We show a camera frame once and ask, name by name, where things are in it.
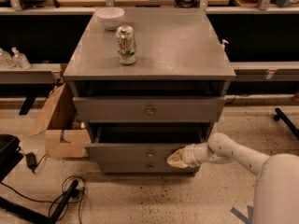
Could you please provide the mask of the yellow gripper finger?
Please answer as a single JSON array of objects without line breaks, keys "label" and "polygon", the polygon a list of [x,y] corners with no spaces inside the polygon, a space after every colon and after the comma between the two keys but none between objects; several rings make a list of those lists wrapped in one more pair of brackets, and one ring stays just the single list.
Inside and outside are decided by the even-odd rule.
[{"label": "yellow gripper finger", "polygon": [[182,155],[182,149],[180,148],[177,151],[175,151],[173,154],[171,154],[166,161],[172,167],[181,168],[181,169],[187,168],[188,165],[183,161],[181,155]]}]

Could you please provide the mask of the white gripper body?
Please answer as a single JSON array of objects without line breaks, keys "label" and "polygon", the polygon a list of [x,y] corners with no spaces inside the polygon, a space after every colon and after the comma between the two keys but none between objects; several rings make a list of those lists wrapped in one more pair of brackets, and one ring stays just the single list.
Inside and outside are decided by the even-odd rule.
[{"label": "white gripper body", "polygon": [[208,162],[211,156],[212,152],[207,143],[187,145],[181,151],[181,159],[186,167],[199,167]]}]

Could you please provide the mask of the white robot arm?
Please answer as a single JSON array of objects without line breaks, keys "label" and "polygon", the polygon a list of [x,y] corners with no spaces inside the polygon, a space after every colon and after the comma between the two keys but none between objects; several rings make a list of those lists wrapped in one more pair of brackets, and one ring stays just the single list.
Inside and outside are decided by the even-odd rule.
[{"label": "white robot arm", "polygon": [[227,161],[236,161],[256,175],[252,224],[299,224],[298,156],[269,156],[238,144],[224,133],[213,133],[205,143],[187,145],[167,158],[176,168]]}]

